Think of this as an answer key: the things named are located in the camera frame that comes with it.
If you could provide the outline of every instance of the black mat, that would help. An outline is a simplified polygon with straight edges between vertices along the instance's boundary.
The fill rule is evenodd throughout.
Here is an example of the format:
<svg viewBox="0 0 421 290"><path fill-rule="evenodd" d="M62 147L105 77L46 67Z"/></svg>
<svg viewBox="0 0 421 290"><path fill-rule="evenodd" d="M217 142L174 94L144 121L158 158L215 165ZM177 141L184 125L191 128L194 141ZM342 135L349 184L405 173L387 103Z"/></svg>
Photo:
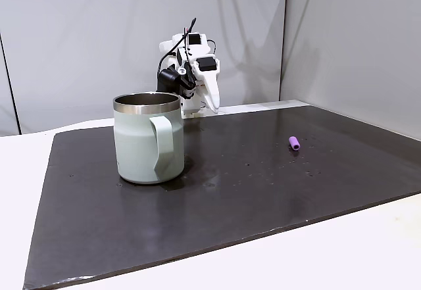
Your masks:
<svg viewBox="0 0 421 290"><path fill-rule="evenodd" d="M185 141L184 173L142 187L119 178L112 128L56 135L24 288L140 270L421 191L421 142L314 107L185 120Z"/></svg>

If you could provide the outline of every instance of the black wire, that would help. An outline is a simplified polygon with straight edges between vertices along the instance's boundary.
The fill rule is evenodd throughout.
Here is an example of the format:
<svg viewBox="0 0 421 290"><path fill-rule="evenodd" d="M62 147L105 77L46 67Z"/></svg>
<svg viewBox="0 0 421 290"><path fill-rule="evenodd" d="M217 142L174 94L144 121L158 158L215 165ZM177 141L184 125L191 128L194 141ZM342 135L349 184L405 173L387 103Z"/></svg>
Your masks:
<svg viewBox="0 0 421 290"><path fill-rule="evenodd" d="M9 68L7 68L5 48L3 47L3 40L1 39L1 34L0 34L0 47L1 47L1 51L3 52L3 58L5 60L6 75L7 75L7 80L9 81L9 89L11 91L12 104L13 104L13 110L14 110L14 117L16 118L16 125L18 126L18 132L19 132L19 134L22 134L22 130L20 129L20 122L19 122L19 117L18 117L18 110L16 109L16 103L14 101L14 96L13 96L11 77L9 76Z"/></svg>
<svg viewBox="0 0 421 290"><path fill-rule="evenodd" d="M175 45L175 46L173 46L173 48L171 49L171 50L169 50L169 52L167 52L167 53L165 53L165 55L162 57L162 59L159 61L159 65L158 65L158 72L157 72L157 79L159 78L159 72L161 71L161 64L162 64L162 62L163 62L163 60L167 57L167 56L169 56L170 54L171 54L171 52L173 52L177 47L178 47L178 45L179 44L181 44L181 42L187 37L187 35L191 32L191 30L193 29L193 26L195 25L195 23L196 23L196 18L194 18L192 21L191 21L191 25L190 25L190 28L189 28L189 30L187 31L187 33L179 40L179 42L177 42L177 44Z"/></svg>
<svg viewBox="0 0 421 290"><path fill-rule="evenodd" d="M211 39L208 39L208 42L213 43L213 45L215 46L215 48L213 49L213 54L215 54L215 51L216 51L216 42L213 41L213 40L211 40Z"/></svg>
<svg viewBox="0 0 421 290"><path fill-rule="evenodd" d="M184 38L184 52L186 52L187 63L190 64L189 53L187 52L187 37Z"/></svg>

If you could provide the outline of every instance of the white table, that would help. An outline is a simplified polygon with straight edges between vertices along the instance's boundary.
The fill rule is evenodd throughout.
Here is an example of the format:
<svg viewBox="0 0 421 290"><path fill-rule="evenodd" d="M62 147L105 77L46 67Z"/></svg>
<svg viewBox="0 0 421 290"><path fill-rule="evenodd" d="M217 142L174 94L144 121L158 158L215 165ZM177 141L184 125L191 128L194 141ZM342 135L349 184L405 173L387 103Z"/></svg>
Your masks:
<svg viewBox="0 0 421 290"><path fill-rule="evenodd" d="M282 101L224 107L220 114L303 105L306 104L299 101ZM0 138L0 288L22 289L54 135L112 125L113 119L93 120ZM420 267L421 195L416 195L67 289L421 289Z"/></svg>

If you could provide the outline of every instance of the stainless steel rim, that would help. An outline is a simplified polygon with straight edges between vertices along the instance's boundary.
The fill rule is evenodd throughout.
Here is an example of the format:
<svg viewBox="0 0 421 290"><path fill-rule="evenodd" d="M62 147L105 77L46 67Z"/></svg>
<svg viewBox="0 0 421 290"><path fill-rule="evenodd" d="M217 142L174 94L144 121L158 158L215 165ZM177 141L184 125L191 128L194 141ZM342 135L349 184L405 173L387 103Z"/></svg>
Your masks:
<svg viewBox="0 0 421 290"><path fill-rule="evenodd" d="M180 96L146 92L121 95L112 101L114 110L123 114L161 114L180 109Z"/></svg>

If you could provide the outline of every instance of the mug handle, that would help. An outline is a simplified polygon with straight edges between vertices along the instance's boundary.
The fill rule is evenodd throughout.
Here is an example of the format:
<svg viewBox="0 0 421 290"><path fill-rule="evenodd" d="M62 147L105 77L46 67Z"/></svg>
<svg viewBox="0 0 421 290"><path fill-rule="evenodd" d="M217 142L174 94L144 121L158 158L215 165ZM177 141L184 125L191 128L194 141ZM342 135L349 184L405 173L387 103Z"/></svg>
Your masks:
<svg viewBox="0 0 421 290"><path fill-rule="evenodd" d="M158 159L154 170L165 170L174 156L174 140L172 136L171 122L165 116L152 117L149 119L155 127L158 145Z"/></svg>

